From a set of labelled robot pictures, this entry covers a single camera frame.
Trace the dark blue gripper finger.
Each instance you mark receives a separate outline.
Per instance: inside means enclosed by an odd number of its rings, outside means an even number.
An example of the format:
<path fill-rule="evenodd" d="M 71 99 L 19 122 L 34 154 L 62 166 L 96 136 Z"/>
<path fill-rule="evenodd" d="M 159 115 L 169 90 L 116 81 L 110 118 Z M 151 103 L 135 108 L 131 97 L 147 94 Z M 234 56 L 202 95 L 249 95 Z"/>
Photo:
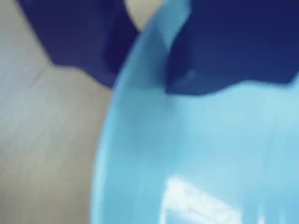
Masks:
<path fill-rule="evenodd" d="M 52 63 L 81 69 L 113 87 L 139 34 L 122 0 L 21 0 Z"/>
<path fill-rule="evenodd" d="M 299 71 L 296 0 L 192 0 L 171 46 L 166 92 L 205 95 L 242 81 L 289 84 Z"/>

